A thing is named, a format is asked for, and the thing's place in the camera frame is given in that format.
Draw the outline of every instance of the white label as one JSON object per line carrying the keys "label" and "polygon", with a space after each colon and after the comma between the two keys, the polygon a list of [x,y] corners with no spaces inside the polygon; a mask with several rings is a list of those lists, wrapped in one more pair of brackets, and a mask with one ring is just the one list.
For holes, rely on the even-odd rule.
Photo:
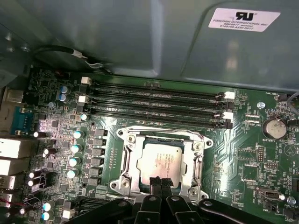
{"label": "white label", "polygon": [[277,12],[217,8],[209,28],[263,32],[279,15]]}

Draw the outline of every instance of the ul logo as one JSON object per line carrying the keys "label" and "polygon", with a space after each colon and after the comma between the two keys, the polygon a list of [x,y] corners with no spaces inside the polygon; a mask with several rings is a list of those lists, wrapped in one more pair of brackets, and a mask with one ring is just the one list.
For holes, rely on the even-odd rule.
{"label": "ul logo", "polygon": [[236,14],[237,20],[245,20],[245,21],[252,21],[253,20],[253,13],[243,13],[237,12]]}

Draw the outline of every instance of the green circuit board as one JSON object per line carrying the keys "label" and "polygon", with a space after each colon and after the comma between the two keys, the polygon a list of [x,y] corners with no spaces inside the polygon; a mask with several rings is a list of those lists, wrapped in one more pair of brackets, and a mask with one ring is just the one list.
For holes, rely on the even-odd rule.
{"label": "green circuit board", "polygon": [[[161,88],[180,91],[217,93],[232,91],[234,113],[233,129],[206,128],[189,124],[172,124],[171,122],[153,122],[145,119],[127,119],[125,116],[91,115],[88,121],[82,121],[75,103],[79,97],[81,77],[90,77],[101,84],[121,84],[143,87],[146,83],[158,84]],[[59,88],[67,86],[71,93],[70,101],[63,103],[58,100]],[[51,133],[51,138],[41,140],[38,154],[32,158],[31,170],[45,168],[55,172],[53,184],[43,192],[43,201],[50,199],[57,201],[76,199],[77,196],[107,198],[114,192],[109,188],[111,180],[118,179],[122,158],[123,140],[117,137],[119,128],[133,125],[156,126],[173,129],[189,129],[199,131],[202,135],[214,141],[214,146],[205,150],[202,190],[209,197],[229,204],[245,212],[267,219],[273,223],[287,223],[292,220],[283,214],[288,207],[298,208],[298,204],[289,205],[286,201],[275,201],[277,209],[269,211],[265,207],[266,201],[256,193],[257,187],[278,190],[286,197],[292,196],[299,202],[299,192],[294,190],[294,181],[299,180],[299,128],[288,127],[284,138],[273,140],[262,132],[263,123],[272,116],[280,116],[290,120],[296,117],[287,107],[286,102],[278,101],[279,93],[256,91],[237,88],[226,88],[192,83],[179,83],[163,80],[150,80],[136,77],[106,76],[103,74],[57,74],[53,71],[32,69],[29,90],[24,97],[25,102],[33,109],[32,130]],[[264,102],[264,109],[258,109],[257,103]],[[40,114],[46,119],[40,120]],[[103,171],[100,184],[88,184],[90,161],[93,157],[88,142],[94,136],[88,134],[95,129],[108,130],[105,145]],[[85,138],[75,140],[73,133],[81,130],[86,133]],[[70,151],[73,144],[81,144],[84,151],[75,155]],[[42,157],[45,147],[55,144],[57,153],[48,158]],[[80,175],[74,179],[67,179],[66,173],[71,169],[68,161],[77,156],[82,160]],[[26,222],[41,222],[42,210],[31,211],[25,216]],[[56,204],[54,217],[48,223],[59,223],[63,212],[63,204]]]}

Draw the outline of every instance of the motherboard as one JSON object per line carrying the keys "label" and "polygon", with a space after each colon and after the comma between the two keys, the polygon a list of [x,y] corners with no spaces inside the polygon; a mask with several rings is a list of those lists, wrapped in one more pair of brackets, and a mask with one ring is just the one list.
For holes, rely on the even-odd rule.
{"label": "motherboard", "polygon": [[62,223],[116,198],[134,201],[159,176],[195,203],[212,198],[291,223],[299,123],[284,95],[32,68],[11,134],[38,141],[20,197],[38,201],[19,217]]}

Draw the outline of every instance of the cpu socket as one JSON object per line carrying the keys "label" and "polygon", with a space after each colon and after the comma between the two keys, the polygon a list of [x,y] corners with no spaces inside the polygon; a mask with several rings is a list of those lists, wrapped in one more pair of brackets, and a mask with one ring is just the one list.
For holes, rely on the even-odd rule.
{"label": "cpu socket", "polygon": [[117,130],[124,140],[121,175],[110,188],[128,198],[148,194],[150,177],[171,178],[174,195],[197,203],[208,195],[200,190],[204,150],[213,141],[198,132],[130,126]]}

